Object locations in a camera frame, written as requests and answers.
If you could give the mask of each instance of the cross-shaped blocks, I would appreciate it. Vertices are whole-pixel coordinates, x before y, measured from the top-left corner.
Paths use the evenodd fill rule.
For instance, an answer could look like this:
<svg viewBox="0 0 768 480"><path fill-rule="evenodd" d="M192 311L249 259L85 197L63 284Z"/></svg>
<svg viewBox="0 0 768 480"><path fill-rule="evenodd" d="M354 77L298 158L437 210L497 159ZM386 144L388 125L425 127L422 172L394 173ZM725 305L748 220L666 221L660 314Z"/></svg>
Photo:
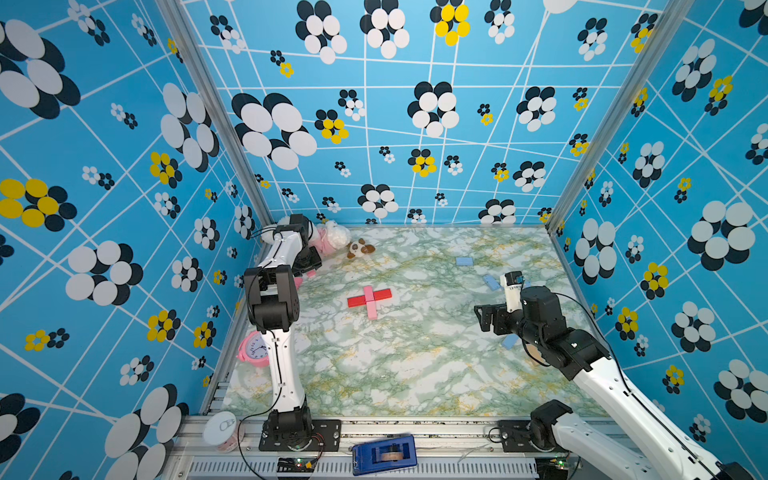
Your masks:
<svg viewBox="0 0 768 480"><path fill-rule="evenodd" d="M370 285L364 286L362 288L362 293L363 295L361 296L351 296L350 298L346 299L346 305L349 308L365 305L368 309L368 318L371 320L378 318L378 315L376 314L376 302L392 298L392 291L390 289L378 290L374 292L373 287Z"/></svg>

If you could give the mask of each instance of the black mounting plate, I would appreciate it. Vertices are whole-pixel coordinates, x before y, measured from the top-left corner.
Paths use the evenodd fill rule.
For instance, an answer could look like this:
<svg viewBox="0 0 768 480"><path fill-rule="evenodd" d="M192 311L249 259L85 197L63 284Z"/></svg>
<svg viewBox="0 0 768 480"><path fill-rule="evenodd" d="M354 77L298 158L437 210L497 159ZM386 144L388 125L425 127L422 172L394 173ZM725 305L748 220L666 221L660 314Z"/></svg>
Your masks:
<svg viewBox="0 0 768 480"><path fill-rule="evenodd" d="M312 435L319 433L326 440L326 444L323 445L324 452L338 452L339 440L341 438L341 420L312 420ZM275 442L272 435L268 435L266 438L261 437L259 441L259 450L261 452L293 452L300 454L296 450L292 450L284 442ZM317 440L310 439L310 444L302 450L302 452L319 452L320 447L317 444Z"/></svg>
<svg viewBox="0 0 768 480"><path fill-rule="evenodd" d="M541 453L541 450L531 445L531 441L518 432L528 431L528 423L530 420L499 420L498 429L499 435L502 436L502 447L504 453L524 452L524 453ZM561 446L556 445L554 450L547 453L567 452Z"/></svg>

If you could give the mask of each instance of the clock face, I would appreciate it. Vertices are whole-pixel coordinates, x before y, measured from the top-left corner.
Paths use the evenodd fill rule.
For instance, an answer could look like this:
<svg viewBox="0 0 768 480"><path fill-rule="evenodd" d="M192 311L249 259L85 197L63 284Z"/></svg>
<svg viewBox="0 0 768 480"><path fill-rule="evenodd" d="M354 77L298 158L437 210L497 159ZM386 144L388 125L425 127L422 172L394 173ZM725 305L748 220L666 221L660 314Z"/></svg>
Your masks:
<svg viewBox="0 0 768 480"><path fill-rule="evenodd" d="M264 337L256 335L245 347L245 353L252 359L262 359L266 356L266 344L264 343Z"/></svg>

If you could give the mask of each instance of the black cable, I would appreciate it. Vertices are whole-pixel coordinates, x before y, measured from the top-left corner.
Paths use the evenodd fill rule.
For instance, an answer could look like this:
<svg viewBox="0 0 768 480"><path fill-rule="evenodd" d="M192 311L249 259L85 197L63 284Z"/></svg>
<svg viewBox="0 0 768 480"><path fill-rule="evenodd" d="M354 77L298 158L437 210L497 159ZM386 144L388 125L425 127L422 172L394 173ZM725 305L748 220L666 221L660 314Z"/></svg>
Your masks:
<svg viewBox="0 0 768 480"><path fill-rule="evenodd" d="M581 307L581 309L582 309L582 310L583 310L583 311L584 311L584 312L587 314L587 318L588 318L588 319L589 319L589 321L592 323L592 326L594 327L594 329L595 329L595 330L596 330L596 331L597 331L597 332L600 334L600 337L601 337L601 338L603 339L603 341L605 342L605 345L607 345L607 347L608 347L608 350L610 350L610 351L611 351L611 356L613 357L613 360L614 360L614 362L616 362L616 368L618 368L618 370L619 370L619 376L621 377L621 382L624 384L624 388L625 388L625 389L627 389L627 392L631 394L631 397L632 397L633 399L635 399L635 400L637 401L637 403L639 403L639 404L640 404L640 406L641 406L641 407L643 407L643 409L644 409L644 410L645 410L645 411L646 411L646 412L647 412L647 413L648 413L648 414L649 414L651 417L653 417L653 418L654 418L654 420L656 420L656 422L657 422L659 425L661 425L662 427L664 427L664 430L667 430L667 433L669 433L669 434L670 434L670 436L671 436L673 439L677 440L677 443L679 443L679 444L680 444L680 446L681 446L681 447L683 447L683 449L684 449L686 452L688 452L688 453L689 453L689 454L690 454L690 455L691 455L693 458L695 458L696 460L698 460L698 461L699 461L699 465L701 465L701 466L704 468L704 470L707 470L707 473L709 473L710 475L712 475L712 478L715 478L715 477L716 477L716 475L715 475L714 473L712 473L712 471L711 471L711 470L709 470L709 469L708 469L708 467L707 467L707 466L704 464L704 462L702 462L701 460L699 460L699 457L698 457L698 456L697 456L695 453L693 453L693 452L692 452L692 451L691 451L691 450L690 450L690 449L687 447L687 445L685 445L685 443L683 443L683 441L682 441L682 440L680 440L680 439L677 437L677 435L675 435L674 433L672 433L672 431L671 431L671 430L670 430L670 429L669 429L669 428L668 428L668 427L667 427L667 426L666 426L666 425L665 425L665 424L664 424L664 423L663 423L661 420L659 420L659 418L658 418L658 417L656 417L656 416L655 416L655 414L654 414L654 413L653 413L653 412L652 412L652 411L651 411L651 410L650 410L650 409L649 409L649 408L648 408L648 407L645 405L645 403L643 403L643 402L642 402L642 401L641 401L641 400L640 400L638 397L636 397L636 395L635 395L635 394L632 392L632 389L631 389L631 388L629 388L629 385L627 385L627 381L624 379L624 370L622 370L622 369L621 369L621 364L619 363L619 358L618 358L618 357L616 356L616 354L614 353L614 349L611 347L611 344L610 344L610 343L608 343L608 341L605 339L605 335L603 335L603 333L600 331L600 329L598 328L598 325L597 325L597 324L596 324L596 322L594 321L594 319L593 319L593 317L592 317L591 313L590 313L590 312L587 310L587 308L586 308L584 305L582 305L582 304L581 304L581 302L579 302L578 300L576 300L576 299L575 299L575 298L573 298L572 296L568 296L568 295L566 295L566 294L564 294L564 293L557 293L557 292L553 292L553 293L554 293L555 295L564 296L565 298L571 299L571 300L573 300L574 302L576 302L576 304L577 304L577 305L579 305L579 306Z"/></svg>
<svg viewBox="0 0 768 480"><path fill-rule="evenodd" d="M272 404L272 406L271 406L271 407L269 407L267 410L264 410L264 411L263 411L263 412L261 412L261 413L254 413L254 414L252 414L252 415L248 415L248 416L246 416L246 417L243 417L243 419L242 419L242 420L240 420L240 423L238 423L238 424L237 424L237 449L238 449L238 450L240 450L240 457L242 457L242 458L243 458L243 463L245 464L245 466L246 466L246 467L248 467L248 469L249 469L249 470L250 470L250 471L251 471L251 472L252 472L252 473L253 473L255 476L257 476L257 477L261 478L261 480L266 480L266 479L265 479L263 476L259 475L259 474L256 472L256 470L254 470L254 469L252 469L252 468L250 467L250 464L249 464L249 463L248 463L248 461L245 459L245 455L243 455L243 448L240 446L240 426L243 424L243 422L245 422L245 421L246 421L247 419L249 419L250 417L255 417L255 416L259 416L259 415L264 415L265 413L269 413L269 412L271 412L271 411L272 411L272 409L274 408L274 406L275 406L275 405L277 405L277 401L280 399L280 394L282 394L282 393L283 393L283 389L282 389L282 388L280 388L280 391L277 393L277 398L275 398L275 402L274 402L274 403Z"/></svg>
<svg viewBox="0 0 768 480"><path fill-rule="evenodd" d="M501 434L502 429L500 429L499 427L493 427L490 430L488 430L488 434L486 435L486 437L488 437L488 441L490 443L504 443L503 440L501 440L500 442L496 442L494 439L491 438L491 432L493 432L494 430L498 430L499 431L499 434L498 434L499 437L502 436L502 434Z"/></svg>
<svg viewBox="0 0 768 480"><path fill-rule="evenodd" d="M578 458L578 462L576 462L576 466L574 467L574 471L571 472L571 474L568 476L568 480L571 480L574 477L574 475L576 475L576 471L578 470L580 465L581 465L581 457Z"/></svg>

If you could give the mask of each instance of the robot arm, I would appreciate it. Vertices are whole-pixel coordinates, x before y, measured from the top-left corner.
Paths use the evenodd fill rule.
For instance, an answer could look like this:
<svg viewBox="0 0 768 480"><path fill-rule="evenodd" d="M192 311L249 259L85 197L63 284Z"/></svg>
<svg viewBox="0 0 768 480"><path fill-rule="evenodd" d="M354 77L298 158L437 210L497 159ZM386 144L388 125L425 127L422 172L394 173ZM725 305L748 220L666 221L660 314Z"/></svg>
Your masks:
<svg viewBox="0 0 768 480"><path fill-rule="evenodd" d="M522 277L520 272L506 274ZM540 449L560 445L587 459L611 478L665 480L751 480L738 463L724 465L672 423L619 369L608 350L590 333L566 325L556 295L546 286L520 290L519 303L475 306L481 329L516 333L535 346L597 401L627 433L644 457L592 431L562 402L552 400L531 414L531 442Z"/></svg>
<svg viewBox="0 0 768 480"><path fill-rule="evenodd" d="M320 264L316 248L309 246L314 232L306 217L291 215L287 225L275 226L266 258L244 275L250 322L264 335L272 374L273 406L264 431L275 442L297 447L310 439L312 416L296 368L291 326L300 309L293 277Z"/></svg>

